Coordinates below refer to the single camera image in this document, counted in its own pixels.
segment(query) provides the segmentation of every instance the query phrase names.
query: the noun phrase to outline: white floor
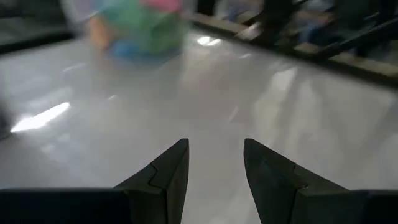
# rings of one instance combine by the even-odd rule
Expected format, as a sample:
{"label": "white floor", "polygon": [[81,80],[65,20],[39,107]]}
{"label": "white floor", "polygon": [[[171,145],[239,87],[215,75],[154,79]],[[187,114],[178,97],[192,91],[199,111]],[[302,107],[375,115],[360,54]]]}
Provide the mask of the white floor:
{"label": "white floor", "polygon": [[0,142],[1,188],[112,187],[189,138],[183,223],[259,223],[254,138],[349,189],[398,189],[395,91],[200,32],[167,62],[112,61],[84,40],[4,55],[0,93],[17,119],[55,118]]}

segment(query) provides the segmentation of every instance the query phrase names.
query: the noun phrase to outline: glossy floor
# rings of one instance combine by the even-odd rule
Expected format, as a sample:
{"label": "glossy floor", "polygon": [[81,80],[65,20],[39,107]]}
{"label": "glossy floor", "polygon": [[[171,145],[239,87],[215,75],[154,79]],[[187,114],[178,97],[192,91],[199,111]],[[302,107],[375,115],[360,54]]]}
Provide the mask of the glossy floor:
{"label": "glossy floor", "polygon": [[180,138],[183,223],[259,223],[246,182],[255,138],[350,189],[398,189],[393,90],[191,31],[168,60],[120,62],[74,40],[0,58],[17,132],[0,187],[112,187]]}

